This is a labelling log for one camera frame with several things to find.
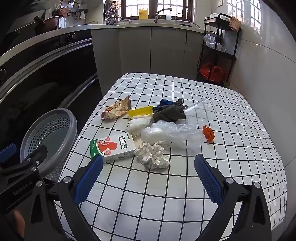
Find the checkered tablecloth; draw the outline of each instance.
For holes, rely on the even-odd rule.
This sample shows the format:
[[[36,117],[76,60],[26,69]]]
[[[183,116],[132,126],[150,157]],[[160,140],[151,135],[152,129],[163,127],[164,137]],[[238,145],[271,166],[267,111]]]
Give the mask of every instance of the checkered tablecloth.
[[[287,183],[283,163],[260,119],[239,93],[216,85],[171,76],[129,73],[122,76],[99,102],[82,129],[61,178],[73,176],[90,161],[89,141],[125,131],[128,115],[103,120],[102,111],[131,95],[132,108],[156,106],[161,99],[178,98],[191,105],[202,97],[214,103],[217,118],[209,122],[213,144],[201,152],[225,177],[251,185],[261,183],[275,228],[286,210]],[[80,208],[102,241],[195,240],[213,216],[212,203],[194,169],[197,153],[169,149],[171,166],[150,171],[135,157],[105,163],[87,200]],[[65,231],[72,235],[56,202]],[[227,238],[240,209],[237,204],[222,236]]]

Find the red illustration on box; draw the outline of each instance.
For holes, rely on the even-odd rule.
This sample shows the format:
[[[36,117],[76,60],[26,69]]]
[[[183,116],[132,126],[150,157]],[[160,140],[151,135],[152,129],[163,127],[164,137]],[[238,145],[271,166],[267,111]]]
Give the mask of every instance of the red illustration on box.
[[[97,142],[98,144],[98,150],[105,155],[110,155],[112,150],[115,150],[117,148],[117,144],[115,142],[109,142],[110,137],[105,138],[106,141],[99,140]]]

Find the perforated basket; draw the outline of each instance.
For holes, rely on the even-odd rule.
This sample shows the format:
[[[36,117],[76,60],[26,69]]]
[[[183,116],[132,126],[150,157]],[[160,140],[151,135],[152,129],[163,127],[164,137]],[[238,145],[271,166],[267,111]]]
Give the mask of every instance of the perforated basket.
[[[39,165],[42,177],[58,181],[67,156],[77,139],[75,116],[67,109],[55,109],[37,119],[27,131],[20,148],[23,161],[40,145],[47,148],[47,157]]]

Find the wall outlet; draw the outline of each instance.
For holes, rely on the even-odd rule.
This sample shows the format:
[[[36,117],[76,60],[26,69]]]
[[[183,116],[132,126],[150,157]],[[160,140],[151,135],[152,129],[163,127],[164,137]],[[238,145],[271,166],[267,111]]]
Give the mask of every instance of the wall outlet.
[[[223,0],[219,0],[219,1],[217,1],[217,7],[220,7],[220,6],[222,6],[223,5]]]

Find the yellow plastic bottle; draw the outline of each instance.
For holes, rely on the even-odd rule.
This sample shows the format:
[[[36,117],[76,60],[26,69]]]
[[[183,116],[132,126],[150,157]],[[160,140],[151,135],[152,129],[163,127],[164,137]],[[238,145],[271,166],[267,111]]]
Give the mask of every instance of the yellow plastic bottle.
[[[139,19],[148,19],[148,9],[139,9]]]

